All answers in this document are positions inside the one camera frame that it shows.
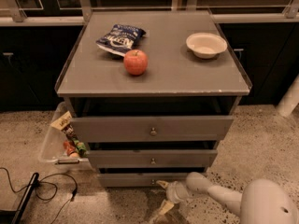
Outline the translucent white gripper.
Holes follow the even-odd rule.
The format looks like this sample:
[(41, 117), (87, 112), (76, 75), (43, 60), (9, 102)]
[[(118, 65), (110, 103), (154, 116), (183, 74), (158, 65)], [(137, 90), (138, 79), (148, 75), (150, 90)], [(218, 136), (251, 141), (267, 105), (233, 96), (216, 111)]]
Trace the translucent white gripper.
[(166, 189), (166, 198), (163, 200), (159, 208), (159, 215), (165, 215), (174, 207), (174, 203), (184, 202), (192, 197), (192, 192), (188, 189), (184, 181), (167, 182), (164, 180), (157, 180), (156, 184)]

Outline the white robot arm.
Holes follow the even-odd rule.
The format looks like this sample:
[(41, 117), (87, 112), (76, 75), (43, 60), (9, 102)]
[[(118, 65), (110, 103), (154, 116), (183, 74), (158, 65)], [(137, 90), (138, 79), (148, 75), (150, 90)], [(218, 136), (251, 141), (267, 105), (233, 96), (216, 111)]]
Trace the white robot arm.
[(256, 179), (237, 192), (213, 184), (200, 173), (189, 173), (184, 181), (158, 180), (166, 192), (159, 214), (176, 203), (205, 194), (240, 218), (240, 224), (299, 224), (299, 210), (288, 193), (268, 179)]

